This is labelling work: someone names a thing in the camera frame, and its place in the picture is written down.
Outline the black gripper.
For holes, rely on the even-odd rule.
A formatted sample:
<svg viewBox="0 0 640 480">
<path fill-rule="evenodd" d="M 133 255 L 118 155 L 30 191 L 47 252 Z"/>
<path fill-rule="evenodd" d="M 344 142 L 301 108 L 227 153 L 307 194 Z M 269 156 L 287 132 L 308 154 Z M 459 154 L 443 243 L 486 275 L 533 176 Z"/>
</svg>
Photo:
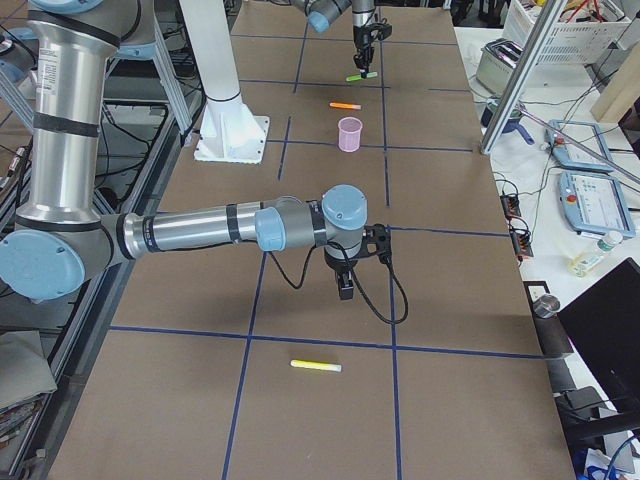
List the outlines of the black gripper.
<svg viewBox="0 0 640 480">
<path fill-rule="evenodd" d="M 324 259 L 327 265 L 334 271 L 335 280 L 338 284 L 338 293 L 341 300 L 349 300 L 353 297 L 355 284 L 355 274 L 353 270 L 359 260 L 359 253 L 343 253 L 338 248 L 325 247 Z"/>
<path fill-rule="evenodd" d="M 371 63 L 374 59 L 374 30 L 375 27 L 373 25 L 353 27 L 353 40 L 356 48 L 353 60 L 358 70 L 364 70 L 365 76 L 370 74 Z"/>
</svg>

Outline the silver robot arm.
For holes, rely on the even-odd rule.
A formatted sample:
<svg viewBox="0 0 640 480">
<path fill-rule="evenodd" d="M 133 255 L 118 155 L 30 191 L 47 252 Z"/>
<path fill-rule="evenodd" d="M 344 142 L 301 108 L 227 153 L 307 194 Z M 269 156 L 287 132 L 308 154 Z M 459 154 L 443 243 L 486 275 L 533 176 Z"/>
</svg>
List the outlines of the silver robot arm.
<svg viewBox="0 0 640 480">
<path fill-rule="evenodd" d="M 52 300 L 148 253 L 256 243 L 263 251 L 325 251 L 339 283 L 358 257 L 364 193 L 337 185 L 318 200 L 292 196 L 199 211 L 101 215 L 93 207 L 107 64 L 125 47 L 155 44 L 149 1 L 33 1 L 39 41 L 30 194 L 1 242 L 1 278 Z"/>
<path fill-rule="evenodd" d="M 370 65 L 374 58 L 374 42 L 383 39 L 388 24 L 377 20 L 374 1 L 319 0 L 319 1 L 272 1 L 279 6 L 292 6 L 300 10 L 307 23 L 317 32 L 324 33 L 348 10 L 351 11 L 353 42 L 356 49 L 354 63 L 363 79 L 370 76 Z"/>
</svg>

